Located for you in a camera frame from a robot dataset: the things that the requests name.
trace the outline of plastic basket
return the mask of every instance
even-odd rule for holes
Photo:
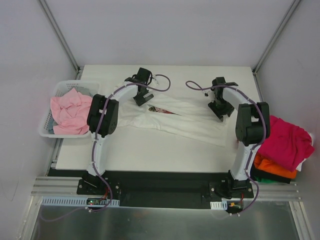
[[[85,81],[85,80],[67,80],[58,82],[55,86],[52,97],[62,97],[74,87],[82,87],[89,90],[91,95],[100,93],[100,83],[97,81]],[[49,132],[49,123],[52,121],[52,113],[50,105],[47,112],[42,118],[38,132],[42,137],[54,138],[54,139],[77,139],[86,138],[90,135],[90,131],[82,135],[69,135],[69,134],[52,134]]]

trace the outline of pink towel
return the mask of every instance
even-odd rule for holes
[[[270,137],[258,153],[293,172],[314,152],[311,144],[312,139],[303,128],[270,116]]]
[[[53,126],[54,134],[82,135],[88,132],[87,118],[91,102],[92,97],[83,95],[74,88],[64,96],[52,97],[51,112],[58,124]]]

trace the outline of gray floor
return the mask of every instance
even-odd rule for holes
[[[74,209],[42,206],[46,219]],[[287,202],[256,202],[240,217],[224,211],[109,208],[99,213],[79,210],[55,221],[40,221],[34,240],[298,240]]]

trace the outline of orange cloth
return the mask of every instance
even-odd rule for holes
[[[265,171],[270,174],[275,174],[284,178],[294,179],[297,175],[297,170],[291,172],[285,169],[284,167],[280,166],[279,164],[275,163],[274,161],[269,160],[264,156],[261,156],[259,153],[255,155],[253,163],[256,169]]]

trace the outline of white table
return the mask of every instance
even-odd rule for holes
[[[185,86],[188,80],[196,81],[202,87],[209,87],[216,77],[225,77],[227,82],[236,82],[251,99],[259,101],[250,67],[86,65],[81,79],[99,81],[101,94],[108,95],[115,85],[137,73],[139,67],[146,68],[153,74],[167,75],[172,82],[167,95],[199,106],[207,106],[209,99],[201,91],[188,89]],[[166,84],[163,80],[161,87],[166,88]],[[235,111],[227,123],[225,147],[154,129],[119,127],[111,135],[112,144],[106,156],[105,167],[110,171],[227,172],[237,151],[236,118]],[[91,138],[64,139],[56,169],[85,170],[90,156]]]

